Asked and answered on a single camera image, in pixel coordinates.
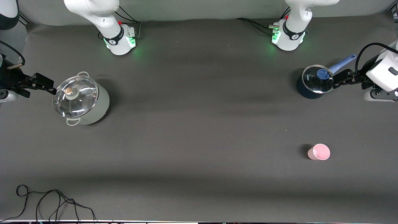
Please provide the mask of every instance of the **pot handle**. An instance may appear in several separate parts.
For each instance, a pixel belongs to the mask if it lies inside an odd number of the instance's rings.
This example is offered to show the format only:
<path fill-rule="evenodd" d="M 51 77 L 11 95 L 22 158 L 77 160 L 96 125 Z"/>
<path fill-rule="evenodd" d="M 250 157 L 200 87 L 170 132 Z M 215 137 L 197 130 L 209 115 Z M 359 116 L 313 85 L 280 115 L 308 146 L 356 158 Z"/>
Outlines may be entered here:
<path fill-rule="evenodd" d="M 344 65 L 348 64 L 349 62 L 351 62 L 352 60 L 356 59 L 357 56 L 352 54 L 346 58 L 344 58 L 342 61 L 340 61 L 339 63 L 333 65 L 332 67 L 329 68 L 329 70 L 333 73 L 336 74 L 336 72 L 341 69 Z"/>
<path fill-rule="evenodd" d="M 78 76 L 79 76 L 79 75 L 81 75 L 81 76 L 87 76 L 87 77 L 90 78 L 90 75 L 89 75 L 87 72 L 79 72 L 79 73 L 77 73 L 77 75 L 78 75 Z"/>
<path fill-rule="evenodd" d="M 75 119 L 67 118 L 66 119 L 66 124 L 69 125 L 69 126 L 75 126 L 75 125 L 78 125 L 81 120 L 82 120 L 81 118 L 77 118 L 77 119 L 76 118 Z"/>

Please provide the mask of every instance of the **white pot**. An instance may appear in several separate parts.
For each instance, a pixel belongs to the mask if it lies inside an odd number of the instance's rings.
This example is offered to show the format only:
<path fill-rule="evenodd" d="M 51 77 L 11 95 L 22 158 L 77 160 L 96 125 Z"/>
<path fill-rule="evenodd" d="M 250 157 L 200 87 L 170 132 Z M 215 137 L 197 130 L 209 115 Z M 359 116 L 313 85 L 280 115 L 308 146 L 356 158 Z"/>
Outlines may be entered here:
<path fill-rule="evenodd" d="M 59 115 L 66 118 L 69 126 L 95 123 L 109 108 L 108 92 L 87 72 L 65 80 L 57 90 L 53 106 Z"/>

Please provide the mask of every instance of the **plastic cup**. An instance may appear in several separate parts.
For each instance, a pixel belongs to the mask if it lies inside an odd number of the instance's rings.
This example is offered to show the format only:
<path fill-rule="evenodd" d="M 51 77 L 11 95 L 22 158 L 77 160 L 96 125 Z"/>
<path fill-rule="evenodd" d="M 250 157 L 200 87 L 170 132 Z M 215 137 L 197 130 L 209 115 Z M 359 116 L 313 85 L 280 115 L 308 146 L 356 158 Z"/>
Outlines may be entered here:
<path fill-rule="evenodd" d="M 312 160 L 327 160 L 329 156 L 330 150 L 324 144 L 316 144 L 308 150 L 308 157 Z"/>

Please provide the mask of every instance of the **cooking pot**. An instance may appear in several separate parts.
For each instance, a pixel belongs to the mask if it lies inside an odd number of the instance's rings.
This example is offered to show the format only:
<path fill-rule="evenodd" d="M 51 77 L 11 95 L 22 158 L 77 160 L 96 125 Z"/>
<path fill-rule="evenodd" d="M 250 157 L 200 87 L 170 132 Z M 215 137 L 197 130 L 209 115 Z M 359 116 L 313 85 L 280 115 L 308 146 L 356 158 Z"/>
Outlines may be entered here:
<path fill-rule="evenodd" d="M 53 107 L 69 126 L 92 124 L 108 110 L 109 95 L 87 72 L 79 72 L 58 86 Z"/>
<path fill-rule="evenodd" d="M 308 66 L 297 80 L 297 91 L 308 99 L 317 99 L 332 91 L 334 74 L 355 58 L 357 56 L 352 54 L 329 69 L 322 65 Z"/>

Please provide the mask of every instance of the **metal rim of lid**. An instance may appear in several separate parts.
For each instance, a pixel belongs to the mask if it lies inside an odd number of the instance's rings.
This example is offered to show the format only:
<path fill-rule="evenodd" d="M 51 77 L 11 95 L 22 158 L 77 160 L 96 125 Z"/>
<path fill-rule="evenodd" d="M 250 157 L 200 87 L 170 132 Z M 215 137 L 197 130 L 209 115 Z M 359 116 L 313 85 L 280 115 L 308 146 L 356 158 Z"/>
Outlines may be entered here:
<path fill-rule="evenodd" d="M 328 71 L 328 72 L 331 74 L 330 77 L 333 78 L 333 72 L 332 72 L 330 69 L 328 69 L 328 68 L 326 68 L 325 66 L 323 66 L 323 65 L 310 65 L 310 66 L 306 67 L 306 68 L 304 69 L 304 71 L 302 72 L 302 74 L 301 74 L 301 82 L 303 83 L 303 85 L 305 86 L 305 88 L 307 88 L 307 89 L 308 89 L 309 91 L 311 91 L 311 92 L 312 92 L 312 90 L 311 90 L 310 88 L 308 88 L 308 86 L 307 86 L 307 85 L 305 84 L 305 82 L 304 82 L 304 72 L 307 71 L 309 68 L 312 68 L 312 67 L 320 67 L 320 68 L 322 68 L 322 69 L 325 69 L 326 71 Z M 332 88 L 329 89 L 328 91 L 326 91 L 326 92 L 324 92 L 324 93 L 318 93 L 318 94 L 325 94 L 325 93 L 330 92 L 330 91 L 332 91 L 332 90 L 333 90 L 333 86 L 332 86 Z"/>
<path fill-rule="evenodd" d="M 70 78 L 68 78 L 67 80 L 63 81 L 63 82 L 57 87 L 57 92 L 59 91 L 60 87 L 62 87 L 63 85 L 65 85 L 65 84 L 66 84 L 67 82 L 69 82 L 70 80 L 72 80 L 72 79 L 77 79 L 77 78 L 80 78 L 80 77 L 84 77 L 84 78 L 90 80 L 91 82 L 93 82 L 93 83 L 95 84 L 96 89 L 97 89 L 97 100 L 93 103 L 93 105 L 91 105 L 90 109 L 86 110 L 86 111 L 85 111 L 84 113 L 82 113 L 81 115 L 72 116 L 72 117 L 70 117 L 70 118 L 79 118 L 79 117 L 81 117 L 81 116 L 87 114 L 87 113 L 88 113 L 89 111 L 91 111 L 91 109 L 93 109 L 93 107 L 96 105 L 96 103 L 97 103 L 97 101 L 98 101 L 98 98 L 99 98 L 99 96 L 100 96 L 100 94 L 99 94 L 99 93 L 100 93 L 100 88 L 99 88 L 99 86 L 98 86 L 98 83 L 97 83 L 95 80 L 93 80 L 91 77 L 88 77 L 88 76 L 85 76 L 85 75 L 73 76 L 73 77 L 70 77 Z"/>

